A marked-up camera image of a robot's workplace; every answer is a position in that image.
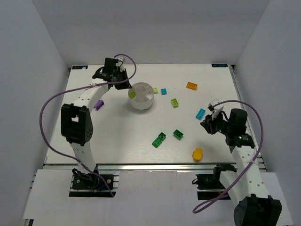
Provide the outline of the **lime lego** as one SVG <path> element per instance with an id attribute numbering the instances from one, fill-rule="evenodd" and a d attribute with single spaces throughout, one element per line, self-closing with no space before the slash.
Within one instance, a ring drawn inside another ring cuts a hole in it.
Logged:
<path id="1" fill-rule="evenodd" d="M 130 94 L 130 98 L 131 98 L 131 99 L 135 98 L 135 96 L 136 96 L 136 93 L 135 93 L 135 92 L 132 92 L 132 93 Z"/>

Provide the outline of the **purple lego brick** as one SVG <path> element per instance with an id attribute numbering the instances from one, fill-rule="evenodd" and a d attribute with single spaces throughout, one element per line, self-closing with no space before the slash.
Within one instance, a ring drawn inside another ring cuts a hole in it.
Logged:
<path id="1" fill-rule="evenodd" d="M 99 100 L 96 103 L 96 105 L 94 106 L 94 108 L 98 111 L 103 105 L 104 105 L 104 101 L 103 100 Z"/>

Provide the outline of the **lime green lego brick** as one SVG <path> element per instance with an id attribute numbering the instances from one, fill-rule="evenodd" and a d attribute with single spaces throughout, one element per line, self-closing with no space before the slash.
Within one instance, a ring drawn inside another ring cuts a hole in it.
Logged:
<path id="1" fill-rule="evenodd" d="M 176 98 L 171 99 L 171 105 L 173 106 L 173 108 L 176 108 L 179 106 L 179 103 Z"/>

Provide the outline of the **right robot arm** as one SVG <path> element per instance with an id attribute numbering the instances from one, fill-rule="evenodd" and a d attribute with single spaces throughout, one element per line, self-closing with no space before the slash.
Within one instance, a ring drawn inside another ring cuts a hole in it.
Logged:
<path id="1" fill-rule="evenodd" d="M 247 112 L 232 109 L 230 117 L 223 112 L 207 115 L 201 122 L 207 133 L 220 132 L 236 165 L 219 164 L 212 181 L 221 183 L 234 205 L 237 226 L 275 226 L 282 211 L 280 200 L 273 199 L 260 174 L 253 139 L 246 133 Z"/>

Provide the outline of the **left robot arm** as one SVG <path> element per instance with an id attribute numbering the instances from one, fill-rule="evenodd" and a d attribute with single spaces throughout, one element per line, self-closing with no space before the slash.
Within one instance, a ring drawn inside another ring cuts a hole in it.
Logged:
<path id="1" fill-rule="evenodd" d="M 117 90 L 130 89 L 123 58 L 106 58 L 104 66 L 97 69 L 88 88 L 71 104 L 61 108 L 61 134 L 71 145 L 75 158 L 79 160 L 78 171 L 96 172 L 90 140 L 93 135 L 91 112 L 111 87 Z"/>

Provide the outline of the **large cyan lego brick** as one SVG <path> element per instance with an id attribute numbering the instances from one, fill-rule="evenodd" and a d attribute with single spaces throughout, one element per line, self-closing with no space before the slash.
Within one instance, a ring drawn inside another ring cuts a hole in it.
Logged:
<path id="1" fill-rule="evenodd" d="M 206 110 L 203 109 L 203 108 L 201 108 L 201 109 L 198 111 L 197 115 L 196 115 L 196 119 L 202 120 L 202 118 L 204 117 L 205 113 L 206 113 Z"/>

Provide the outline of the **white round divided container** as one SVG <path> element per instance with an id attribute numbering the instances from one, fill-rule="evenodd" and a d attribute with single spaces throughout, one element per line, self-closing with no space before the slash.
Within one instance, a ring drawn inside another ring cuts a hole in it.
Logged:
<path id="1" fill-rule="evenodd" d="M 136 93 L 135 98 L 131 99 L 130 94 Z M 130 105 L 136 110 L 149 109 L 154 101 L 153 87 L 145 82 L 138 82 L 132 85 L 132 88 L 128 90 L 128 98 Z"/>

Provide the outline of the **yellow round lego piece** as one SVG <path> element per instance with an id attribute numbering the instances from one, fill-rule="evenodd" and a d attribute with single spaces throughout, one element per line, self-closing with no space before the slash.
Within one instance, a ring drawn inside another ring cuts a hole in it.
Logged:
<path id="1" fill-rule="evenodd" d="M 203 157 L 203 150 L 201 148 L 196 148 L 192 153 L 192 158 L 195 162 L 198 162 Z"/>

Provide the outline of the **dark green lego brick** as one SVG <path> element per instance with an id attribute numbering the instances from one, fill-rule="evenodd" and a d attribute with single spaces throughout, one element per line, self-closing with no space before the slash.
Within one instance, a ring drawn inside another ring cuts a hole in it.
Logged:
<path id="1" fill-rule="evenodd" d="M 183 137 L 183 133 L 180 132 L 180 131 L 177 130 L 177 129 L 173 132 L 173 135 L 174 135 L 178 140 L 181 140 L 182 137 Z"/>

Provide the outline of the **small cyan lego brick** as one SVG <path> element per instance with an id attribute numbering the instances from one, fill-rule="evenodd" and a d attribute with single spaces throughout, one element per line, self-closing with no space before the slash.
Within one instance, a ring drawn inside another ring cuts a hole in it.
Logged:
<path id="1" fill-rule="evenodd" d="M 161 92 L 161 95 L 166 95 L 167 94 L 167 89 L 166 88 L 163 88 L 160 90 Z"/>

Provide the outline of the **orange lego brick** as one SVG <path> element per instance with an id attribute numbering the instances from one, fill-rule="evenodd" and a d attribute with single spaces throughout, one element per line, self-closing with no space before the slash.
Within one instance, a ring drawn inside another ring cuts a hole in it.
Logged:
<path id="1" fill-rule="evenodd" d="M 193 83 L 193 82 L 188 82 L 187 85 L 186 85 L 186 88 L 192 89 L 192 90 L 197 90 L 198 85 L 196 83 Z"/>

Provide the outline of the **blue corner sticker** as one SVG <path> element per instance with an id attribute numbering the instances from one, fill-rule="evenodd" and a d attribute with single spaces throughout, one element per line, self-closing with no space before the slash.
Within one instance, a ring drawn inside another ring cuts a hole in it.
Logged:
<path id="1" fill-rule="evenodd" d="M 227 64 L 211 64 L 211 66 L 214 68 L 228 67 Z"/>
<path id="2" fill-rule="evenodd" d="M 87 65 L 73 65 L 72 70 L 86 70 L 88 68 Z"/>

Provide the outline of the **green stacked lego bricks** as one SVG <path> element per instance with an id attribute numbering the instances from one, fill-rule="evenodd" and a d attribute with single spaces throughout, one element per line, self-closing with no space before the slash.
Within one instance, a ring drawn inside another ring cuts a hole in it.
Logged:
<path id="1" fill-rule="evenodd" d="M 166 139 L 166 135 L 161 132 L 157 138 L 152 142 L 152 145 L 155 147 L 155 148 L 158 148 L 162 142 Z"/>

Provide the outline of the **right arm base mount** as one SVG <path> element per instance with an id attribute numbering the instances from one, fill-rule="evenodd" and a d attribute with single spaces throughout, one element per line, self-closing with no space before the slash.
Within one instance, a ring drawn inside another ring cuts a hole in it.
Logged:
<path id="1" fill-rule="evenodd" d="M 225 187 L 220 182 L 221 172 L 237 170 L 231 164 L 217 164 L 211 174 L 197 174 L 192 180 L 193 185 L 197 185 L 198 200 L 210 200 L 219 196 Z"/>

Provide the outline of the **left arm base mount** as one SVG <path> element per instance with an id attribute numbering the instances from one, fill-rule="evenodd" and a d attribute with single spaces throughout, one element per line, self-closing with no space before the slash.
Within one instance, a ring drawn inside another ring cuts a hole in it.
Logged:
<path id="1" fill-rule="evenodd" d="M 113 198 L 101 178 L 94 174 L 86 174 L 72 169 L 72 180 L 69 197 Z"/>

